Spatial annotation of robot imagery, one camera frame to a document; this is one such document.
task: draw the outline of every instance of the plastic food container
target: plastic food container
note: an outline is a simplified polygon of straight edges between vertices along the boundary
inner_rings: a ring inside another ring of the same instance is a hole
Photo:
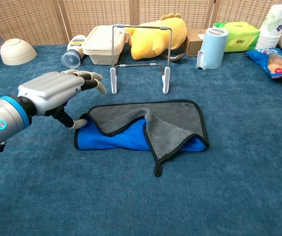
[[[95,65],[112,64],[112,27],[96,26],[86,37],[82,48],[85,55],[89,55]],[[114,64],[117,64],[119,56],[126,41],[126,33],[123,29],[114,28]]]

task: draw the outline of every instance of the carpet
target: carpet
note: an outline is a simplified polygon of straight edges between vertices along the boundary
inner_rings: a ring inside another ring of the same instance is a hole
[[[67,69],[66,46],[35,49],[24,65],[0,60],[0,96]],[[137,63],[127,45],[119,60]],[[211,145],[180,152],[157,178],[150,151],[76,150],[73,130],[36,117],[0,153],[0,235],[282,235],[282,82],[242,53],[225,54],[214,70],[196,69],[196,58],[171,62],[168,94],[158,67],[119,69],[117,94],[109,66],[85,57],[79,69],[100,73],[108,93],[78,94],[65,109],[71,117],[97,105],[188,99]]]

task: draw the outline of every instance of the stuffed animal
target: stuffed animal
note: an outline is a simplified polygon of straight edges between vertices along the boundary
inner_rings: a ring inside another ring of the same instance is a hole
[[[179,13],[169,13],[160,20],[140,26],[167,26],[172,29],[171,49],[177,49],[186,40],[187,27]],[[169,47],[170,30],[125,28],[129,34],[131,56],[134,60],[153,58]]]

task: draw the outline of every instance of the silver hand casing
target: silver hand casing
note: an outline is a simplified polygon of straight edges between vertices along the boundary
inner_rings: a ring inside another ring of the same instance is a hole
[[[48,72],[18,87],[18,97],[26,97],[36,108],[36,116],[67,102],[81,91],[84,78],[74,74]]]

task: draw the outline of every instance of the woven wall panel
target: woven wall panel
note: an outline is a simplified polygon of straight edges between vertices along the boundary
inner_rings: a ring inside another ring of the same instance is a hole
[[[139,24],[156,21],[168,13],[180,13],[188,29],[202,29],[209,0],[139,0]]]
[[[32,45],[64,44],[52,0],[0,0],[0,33]]]
[[[246,21],[260,28],[274,4],[282,4],[282,0],[221,0],[215,22]]]
[[[71,37],[99,25],[130,24],[129,0],[63,0]]]

